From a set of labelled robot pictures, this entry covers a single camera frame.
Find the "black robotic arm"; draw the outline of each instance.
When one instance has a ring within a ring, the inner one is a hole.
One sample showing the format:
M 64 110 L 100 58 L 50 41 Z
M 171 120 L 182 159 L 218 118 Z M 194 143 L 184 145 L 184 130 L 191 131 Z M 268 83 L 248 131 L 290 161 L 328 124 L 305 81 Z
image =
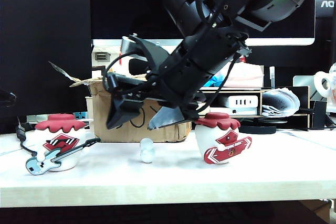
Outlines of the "black robotic arm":
M 158 100 L 161 110 L 149 129 L 198 119 L 198 113 L 218 94 L 226 79 L 205 105 L 200 88 L 224 65 L 248 56 L 247 28 L 263 31 L 282 20 L 304 0 L 163 0 L 185 37 L 169 54 L 160 46 L 131 35 L 126 55 L 146 64 L 147 81 L 134 80 L 106 70 L 103 81 L 112 94 L 107 128 L 117 127 L 140 114 L 145 99 Z

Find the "red cap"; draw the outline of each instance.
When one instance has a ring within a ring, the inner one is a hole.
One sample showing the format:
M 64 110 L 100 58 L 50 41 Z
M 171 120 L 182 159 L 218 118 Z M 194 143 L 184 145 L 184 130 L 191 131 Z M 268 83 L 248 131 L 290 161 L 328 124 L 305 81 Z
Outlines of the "red cap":
M 77 131 L 84 126 L 85 123 L 75 120 L 75 117 L 72 114 L 52 114 L 48 116 L 47 121 L 36 124 L 35 129 L 45 130 L 49 128 L 52 133 L 62 129 L 64 133 L 68 133 L 72 128 Z
M 210 112 L 204 118 L 198 119 L 196 124 L 204 125 L 210 128 L 219 127 L 221 130 L 227 130 L 229 127 L 233 130 L 240 127 L 238 120 L 230 118 L 226 113 Z

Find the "box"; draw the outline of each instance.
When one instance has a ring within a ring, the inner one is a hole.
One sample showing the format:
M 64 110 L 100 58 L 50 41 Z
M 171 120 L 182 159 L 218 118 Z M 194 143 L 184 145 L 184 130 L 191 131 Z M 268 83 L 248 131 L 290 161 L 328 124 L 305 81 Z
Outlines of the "box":
M 156 111 L 160 109 L 159 104 L 153 100 L 145 100 L 144 115 L 140 115 L 131 122 L 123 124 L 121 127 L 108 130 L 106 119 L 110 110 L 111 94 L 108 93 L 102 82 L 90 84 L 93 104 L 94 133 L 100 137 L 102 142 L 140 142 L 143 138 L 149 137 L 154 142 L 179 142 L 185 140 L 191 131 L 191 122 L 167 126 L 157 130 L 147 129 L 150 119 Z

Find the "power strip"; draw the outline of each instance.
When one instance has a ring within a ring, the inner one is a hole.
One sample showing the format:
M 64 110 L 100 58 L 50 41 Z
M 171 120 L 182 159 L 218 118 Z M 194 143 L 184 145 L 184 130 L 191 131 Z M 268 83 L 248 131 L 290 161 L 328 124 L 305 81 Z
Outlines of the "power strip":
M 256 108 L 258 97 L 256 95 L 218 96 L 218 103 L 227 108 Z

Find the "desk surface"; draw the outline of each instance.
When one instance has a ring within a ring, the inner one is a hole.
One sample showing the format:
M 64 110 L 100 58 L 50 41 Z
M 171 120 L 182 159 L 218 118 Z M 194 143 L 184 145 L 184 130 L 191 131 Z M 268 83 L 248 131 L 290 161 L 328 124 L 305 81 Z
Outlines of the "desk surface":
M 281 132 L 250 135 L 250 149 L 224 165 L 202 161 L 193 132 L 182 143 L 154 143 L 152 164 L 140 161 L 138 143 L 98 143 L 75 168 L 40 176 L 25 168 L 30 155 L 16 150 L 0 155 L 0 203 L 26 207 L 336 198 L 336 132 L 295 133 L 308 139 Z M 5 142 L 18 145 L 13 135 L 0 136 L 0 147 L 8 146 Z

